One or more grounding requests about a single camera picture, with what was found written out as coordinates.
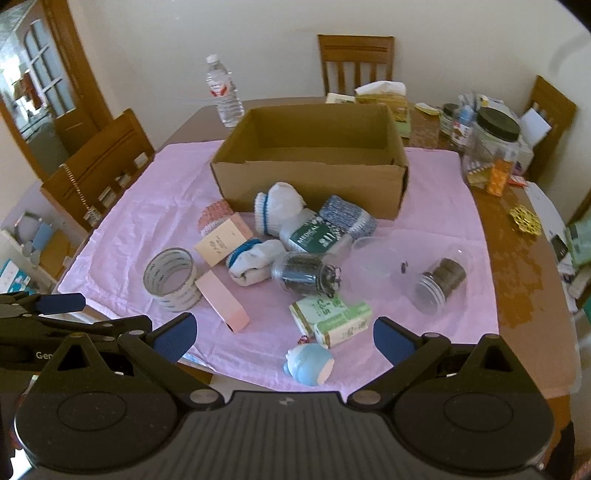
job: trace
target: jar lid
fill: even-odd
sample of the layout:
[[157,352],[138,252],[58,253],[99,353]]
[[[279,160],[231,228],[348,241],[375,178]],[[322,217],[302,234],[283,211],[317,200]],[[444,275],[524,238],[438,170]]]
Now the jar lid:
[[517,142],[521,133],[521,127],[515,120],[495,108],[481,108],[476,122],[491,135],[505,142]]
[[443,113],[445,113],[447,116],[453,116],[453,112],[455,112],[458,108],[459,107],[457,103],[446,103],[443,105]]

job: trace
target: bottle label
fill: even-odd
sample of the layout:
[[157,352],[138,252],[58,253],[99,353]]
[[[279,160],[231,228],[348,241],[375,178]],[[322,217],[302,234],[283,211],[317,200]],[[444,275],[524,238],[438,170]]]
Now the bottle label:
[[212,93],[214,97],[223,97],[228,94],[230,91],[230,86],[232,81],[229,75],[224,75],[218,77],[221,81],[210,81],[209,82],[209,91]]
[[325,254],[344,234],[336,225],[315,216],[298,228],[290,240],[308,253]]
[[468,139],[472,134],[472,127],[462,125],[460,122],[453,123],[452,140],[456,145],[465,147],[468,145]]
[[209,91],[214,97],[223,97],[228,93],[229,90],[230,87],[227,83],[216,83],[214,85],[210,85],[209,87]]

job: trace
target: tape roll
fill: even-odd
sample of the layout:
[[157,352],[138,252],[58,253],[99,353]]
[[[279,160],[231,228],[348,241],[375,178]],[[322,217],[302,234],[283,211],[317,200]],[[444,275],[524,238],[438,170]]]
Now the tape roll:
[[[167,291],[167,281],[173,274],[183,270],[186,270],[186,279],[179,287]],[[167,310],[174,313],[186,312],[202,297],[195,285],[197,277],[197,267],[191,253],[183,248],[169,248],[156,255],[146,267],[144,287]]]

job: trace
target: plastic bottle cap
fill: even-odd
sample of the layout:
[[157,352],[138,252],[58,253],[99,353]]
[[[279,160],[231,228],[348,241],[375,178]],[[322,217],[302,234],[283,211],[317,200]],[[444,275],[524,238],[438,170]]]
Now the plastic bottle cap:
[[443,105],[443,113],[445,113],[447,116],[453,116],[453,112],[455,112],[458,108],[459,107],[457,103],[446,103]]

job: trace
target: small pink box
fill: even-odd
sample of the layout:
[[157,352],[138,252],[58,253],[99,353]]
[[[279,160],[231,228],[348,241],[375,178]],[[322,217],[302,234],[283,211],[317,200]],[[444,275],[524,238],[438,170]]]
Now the small pink box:
[[250,318],[244,307],[240,305],[236,297],[230,293],[222,281],[211,270],[196,281],[197,288],[201,291],[213,309],[234,333],[240,332]]

